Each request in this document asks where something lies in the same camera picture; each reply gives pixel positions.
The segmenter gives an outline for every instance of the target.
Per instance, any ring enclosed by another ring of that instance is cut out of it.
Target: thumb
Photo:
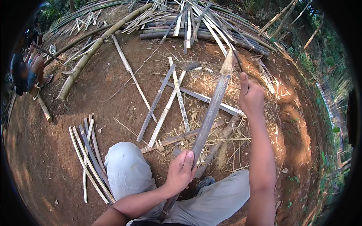
[[[182,168],[181,171],[190,173],[193,163],[194,163],[194,152],[189,151],[187,152],[184,167]]]
[[[249,88],[249,79],[248,79],[248,75],[245,72],[242,72],[240,74],[240,95],[245,96],[245,94],[247,94],[248,92],[248,88]]]

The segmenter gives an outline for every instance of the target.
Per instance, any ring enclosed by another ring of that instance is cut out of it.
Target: pant leg
[[[176,202],[162,223],[214,226],[231,217],[249,197],[249,171],[240,170],[203,187],[196,197]]]
[[[133,143],[120,142],[113,145],[105,159],[110,189],[116,200],[156,188],[150,166]],[[163,204],[160,203],[139,219],[158,222]]]

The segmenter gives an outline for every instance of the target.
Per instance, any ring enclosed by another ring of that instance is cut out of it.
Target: dirt ground
[[[159,40],[140,41],[139,34],[116,34],[134,72],[159,45]],[[75,38],[67,37],[61,41],[58,38],[55,41],[57,49]],[[71,51],[75,51],[84,43],[85,41],[81,42]],[[219,47],[201,40],[192,51],[188,50],[187,55],[182,54],[182,49],[182,40],[166,40],[159,47],[159,52],[156,52],[136,74],[140,87],[150,103],[160,87],[160,79],[164,78],[169,69],[167,56],[174,58],[178,75],[181,67],[191,61],[202,63],[203,69],[213,70],[214,73],[206,70],[188,72],[182,83],[187,89],[212,96],[224,60]],[[248,73],[252,81],[266,87],[257,64],[250,58],[254,55],[252,52],[239,49],[243,71]],[[315,94],[308,91],[294,65],[277,53],[270,53],[269,58],[270,60],[264,59],[263,63],[281,83],[278,95],[287,94],[277,100],[275,95],[265,90],[265,116],[278,176],[275,201],[281,203],[276,210],[276,222],[277,225],[307,225],[316,209],[318,199],[319,153],[326,148],[323,143],[323,122],[315,108]],[[26,206],[41,225],[91,225],[109,207],[99,197],[89,180],[88,204],[84,203],[83,171],[69,136],[69,126],[77,127],[83,123],[85,117],[94,113],[96,137],[103,162],[108,149],[118,142],[133,142],[139,148],[146,146],[144,143],[136,142],[136,136],[113,119],[115,117],[135,133],[141,129],[148,109],[133,81],[131,80],[112,99],[104,101],[130,78],[113,42],[110,40],[103,44],[92,57],[63,103],[56,100],[66,80],[66,75],[61,72],[70,71],[75,64],[72,62],[63,66],[53,61],[45,68],[45,75],[55,76],[51,84],[41,91],[53,122],[47,123],[39,104],[32,101],[31,97],[23,95],[15,102],[5,134],[7,157],[18,190]],[[234,73],[224,103],[237,107],[238,84],[239,80]],[[160,117],[172,90],[170,87],[165,88],[154,111],[156,117]],[[202,122],[208,104],[188,95],[184,96],[184,104],[189,120],[191,112],[198,110],[197,121]],[[228,122],[231,115],[220,110],[217,118]],[[239,127],[230,137],[238,137],[238,134],[249,137],[247,119],[239,117],[237,124]],[[162,140],[174,130],[181,131],[182,125],[181,112],[175,98],[158,137]],[[144,135],[145,141],[149,141],[155,126],[156,123],[151,119]],[[218,133],[224,127],[225,125],[214,133]],[[102,133],[98,132],[100,128],[103,128]],[[169,161],[173,159],[170,146],[164,153],[150,151],[144,154],[145,159],[151,163],[157,186],[165,182]],[[225,178],[238,168],[248,165],[249,153],[249,141],[227,140],[204,176],[211,175],[217,181]],[[287,168],[288,172],[281,172],[283,168]],[[299,182],[297,183],[296,179],[289,180],[289,176],[297,177]],[[189,198],[197,182],[194,179],[190,188],[181,194],[180,199]],[[220,225],[244,225],[247,209],[248,202]]]

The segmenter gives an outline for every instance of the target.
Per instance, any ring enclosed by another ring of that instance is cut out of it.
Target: reddish brown soil
[[[159,44],[157,40],[139,41],[138,36],[137,32],[131,35],[116,35],[134,72],[153,52],[148,48],[155,49]],[[70,41],[66,38],[57,43],[57,49]],[[179,56],[177,51],[181,53],[182,43],[182,40],[167,40],[159,51],[167,52],[165,49],[167,48]],[[220,52],[219,48],[210,44],[204,41],[197,43],[194,47],[193,60],[215,62],[209,63],[208,67],[217,72],[220,70],[224,57],[217,55],[215,51]],[[257,65],[250,61],[250,56],[254,54],[245,50],[240,50],[239,53],[243,61],[243,70],[249,74],[250,79],[265,86],[258,75]],[[164,75],[141,73],[165,74],[169,65],[158,65],[161,61],[155,61],[164,59],[164,56],[155,55],[139,71],[140,74],[136,75],[149,102],[154,99],[160,86],[159,80],[164,78]],[[267,60],[263,62],[271,74],[283,84],[282,93],[279,90],[278,94],[286,94],[286,90],[290,93],[277,101],[278,112],[274,98],[271,94],[265,94],[266,110],[279,115],[277,136],[274,134],[275,131],[270,132],[278,171],[275,200],[282,201],[282,205],[277,209],[276,222],[278,225],[298,225],[299,222],[306,225],[316,206],[319,153],[324,148],[323,123],[313,104],[315,95],[308,91],[295,67],[284,58],[272,54],[268,62]],[[176,63],[177,71],[186,64]],[[29,96],[23,95],[15,102],[5,136],[8,161],[18,190],[30,212],[42,225],[91,225],[109,207],[102,201],[89,181],[87,183],[88,204],[84,203],[83,173],[69,137],[69,126],[77,127],[83,123],[83,119],[88,114],[94,113],[96,136],[103,161],[108,148],[117,142],[129,141],[140,148],[145,146],[144,143],[136,142],[133,134],[113,120],[115,117],[136,133],[140,130],[148,110],[136,86],[132,84],[133,81],[130,81],[111,100],[101,102],[112,96],[130,78],[114,44],[105,43],[87,64],[64,102],[69,108],[68,111],[63,102],[56,100],[56,97],[66,79],[61,71],[69,71],[74,65],[75,63],[71,63],[64,67],[57,62],[52,62],[45,69],[45,75],[52,73],[55,75],[52,83],[41,91],[53,122],[47,123],[39,104],[32,101]],[[188,73],[184,81],[189,80],[191,74]],[[238,83],[237,79],[232,81],[229,88],[237,88]],[[189,89],[209,93],[209,96],[213,92],[213,89],[207,90],[200,84],[195,84]],[[154,112],[156,117],[160,117],[171,92],[172,88],[165,88]],[[237,105],[237,98],[235,98],[237,95],[238,93],[229,93],[226,95],[225,102],[232,106]],[[186,111],[199,109],[201,113],[198,119],[202,121],[208,105],[200,101],[195,102],[195,98],[186,97],[184,98]],[[219,116],[222,117],[220,120],[228,121],[230,118],[229,114],[221,111],[219,111]],[[177,129],[181,121],[181,113],[175,99],[159,137],[165,137],[168,132],[174,128]],[[144,136],[146,141],[149,141],[155,125],[156,123],[151,120]],[[104,127],[102,133],[99,133],[98,129],[102,127]],[[248,134],[246,128],[243,128],[243,133]],[[223,155],[227,152],[230,156],[234,152],[234,145],[236,148],[239,146],[238,143],[233,144],[229,141],[223,145],[214,163],[225,164],[227,159],[225,160]],[[241,151],[240,159],[243,163],[239,166],[238,161],[235,160],[235,169],[246,166],[249,162],[250,155],[247,153],[250,152],[250,144],[243,146]],[[172,159],[171,154],[169,153],[166,159],[163,159],[160,154],[152,151],[144,154],[144,157],[151,162],[156,185],[162,185],[166,179],[168,162]],[[288,173],[279,174],[283,168],[288,168]],[[209,166],[204,173],[204,175],[214,176],[216,180],[221,180],[229,174],[230,172],[225,171],[224,165],[215,164]],[[295,181],[287,180],[288,176],[297,176],[299,185]],[[196,184],[191,183],[190,189],[183,192],[180,198],[189,198],[190,191]],[[289,200],[293,202],[290,208],[287,207]],[[306,213],[303,213],[303,205],[309,208]],[[248,202],[221,225],[243,225],[247,209]]]

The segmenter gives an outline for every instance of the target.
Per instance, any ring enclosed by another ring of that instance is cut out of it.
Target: light gray pants
[[[110,147],[104,164],[110,189],[116,200],[156,189],[150,167],[139,148],[130,142],[120,142]],[[203,187],[196,197],[176,202],[163,223],[217,225],[238,211],[249,196],[249,172],[240,170]],[[164,203],[137,220],[159,223],[157,218]]]

